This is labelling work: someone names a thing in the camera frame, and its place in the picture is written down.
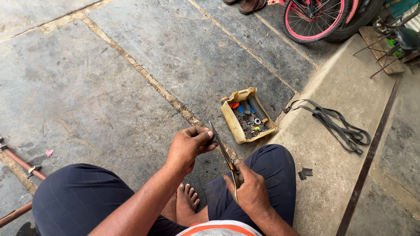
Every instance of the pink rim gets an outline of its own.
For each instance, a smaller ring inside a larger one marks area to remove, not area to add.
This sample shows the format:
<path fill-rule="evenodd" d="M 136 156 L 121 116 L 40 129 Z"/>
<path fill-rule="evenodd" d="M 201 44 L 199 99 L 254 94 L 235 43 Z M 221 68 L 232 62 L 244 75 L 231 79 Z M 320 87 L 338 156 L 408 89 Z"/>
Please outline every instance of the pink rim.
<path fill-rule="evenodd" d="M 338 13 L 339 14 L 339 17 L 337 17 L 337 19 L 334 21 L 334 23 L 332 24 L 332 25 L 330 25 L 330 27 L 328 27 L 328 29 L 326 29 L 325 31 L 323 31 L 323 32 L 321 32 L 321 33 L 319 33 L 319 34 L 316 34 L 316 35 L 313 35 L 313 36 L 302 36 L 302 35 L 298 35 L 298 34 L 296 34 L 291 28 L 290 28 L 290 25 L 289 25 L 289 18 L 288 18 L 288 15 L 289 15 L 289 10 L 290 10 L 290 8 L 291 8 L 291 6 L 292 6 L 292 3 L 290 3 L 288 6 L 287 6 L 287 10 L 286 10 L 286 16 L 285 16 L 285 20 L 286 20 L 286 27 L 287 27 L 287 30 L 289 31 L 289 33 L 293 36 L 293 37 L 295 37 L 295 38 L 297 38 L 297 39 L 302 39 L 302 40 L 312 40 L 312 39 L 317 39 L 317 38 L 320 38 L 320 37 L 322 37 L 322 36 L 324 36 L 326 33 L 328 33 L 330 30 L 332 30 L 333 28 L 334 28 L 334 26 L 340 21 L 340 19 L 341 19 L 341 17 L 343 16 L 343 12 L 344 12 L 344 1 L 345 0 L 340 0 L 340 2 L 341 2 L 341 7 L 340 7 L 340 12 Z"/>

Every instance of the navy blue shorts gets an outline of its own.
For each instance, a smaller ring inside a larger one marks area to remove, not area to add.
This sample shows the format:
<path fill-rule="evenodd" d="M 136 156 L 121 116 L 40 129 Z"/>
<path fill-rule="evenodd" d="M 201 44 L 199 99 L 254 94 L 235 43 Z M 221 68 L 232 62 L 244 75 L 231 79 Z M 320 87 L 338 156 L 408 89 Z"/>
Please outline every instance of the navy blue shorts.
<path fill-rule="evenodd" d="M 296 174 L 289 151 L 281 145 L 265 145 L 245 163 L 265 178 L 271 205 L 292 226 Z M 237 220 L 261 232 L 233 200 L 223 177 L 209 182 L 206 194 L 209 220 Z M 37 231 L 41 236 L 87 235 L 132 195 L 134 191 L 109 170 L 89 164 L 68 165 L 49 175 L 34 195 Z M 174 236 L 186 228 L 160 215 L 148 235 Z"/>

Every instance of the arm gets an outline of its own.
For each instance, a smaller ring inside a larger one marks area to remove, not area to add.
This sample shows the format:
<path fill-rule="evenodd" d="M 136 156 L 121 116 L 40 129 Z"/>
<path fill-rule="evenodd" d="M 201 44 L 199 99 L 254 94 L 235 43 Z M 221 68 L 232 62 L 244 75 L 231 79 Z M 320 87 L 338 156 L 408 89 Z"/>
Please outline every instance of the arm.
<path fill-rule="evenodd" d="M 206 146 L 212 137 L 209 128 L 200 126 L 177 132 L 163 167 L 89 235 L 147 235 L 185 175 L 191 173 L 196 156 L 216 148 L 215 143 Z"/>
<path fill-rule="evenodd" d="M 236 192 L 238 203 L 251 220 L 267 236 L 299 236 L 270 205 L 264 177 L 255 173 L 245 163 L 239 163 L 235 166 L 241 171 L 240 175 L 244 179 L 244 183 Z M 223 177 L 226 181 L 226 187 L 233 196 L 235 185 L 232 178 L 226 175 Z"/>

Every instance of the toe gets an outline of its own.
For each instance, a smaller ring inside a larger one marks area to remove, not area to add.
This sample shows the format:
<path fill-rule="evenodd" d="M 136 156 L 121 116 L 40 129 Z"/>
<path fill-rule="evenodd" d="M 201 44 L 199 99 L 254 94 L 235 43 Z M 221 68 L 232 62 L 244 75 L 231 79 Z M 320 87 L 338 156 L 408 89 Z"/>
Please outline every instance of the toe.
<path fill-rule="evenodd" d="M 191 197 L 192 202 L 194 202 L 194 200 L 197 198 L 197 195 L 198 195 L 197 193 L 192 195 L 192 197 Z"/>
<path fill-rule="evenodd" d="M 194 206 L 197 207 L 199 203 L 200 203 L 200 199 L 197 198 L 194 202 Z"/>
<path fill-rule="evenodd" d="M 177 194 L 183 194 L 184 193 L 184 184 L 181 183 L 178 188 L 176 189 Z"/>
<path fill-rule="evenodd" d="M 194 194 L 194 188 L 190 188 L 189 189 L 189 197 L 192 197 L 192 195 Z"/>
<path fill-rule="evenodd" d="M 188 195 L 188 192 L 189 192 L 189 184 L 186 184 L 185 185 L 185 195 Z"/>

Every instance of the concrete ledge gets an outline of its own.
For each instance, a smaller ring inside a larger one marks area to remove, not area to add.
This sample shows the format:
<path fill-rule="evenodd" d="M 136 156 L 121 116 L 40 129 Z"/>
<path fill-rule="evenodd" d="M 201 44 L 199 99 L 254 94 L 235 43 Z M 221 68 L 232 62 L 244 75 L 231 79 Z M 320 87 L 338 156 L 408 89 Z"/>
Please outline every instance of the concrete ledge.
<path fill-rule="evenodd" d="M 373 138 L 397 76 L 382 71 L 369 79 L 379 65 L 366 50 L 352 56 L 364 46 L 358 34 L 347 40 L 314 75 L 300 99 L 341 112 L 350 124 Z M 268 143 L 286 147 L 297 172 L 304 167 L 314 173 L 302 181 L 297 176 L 294 228 L 302 236 L 335 235 L 369 147 L 362 147 L 361 156 L 346 152 L 303 109 L 290 111 L 279 126 Z"/>

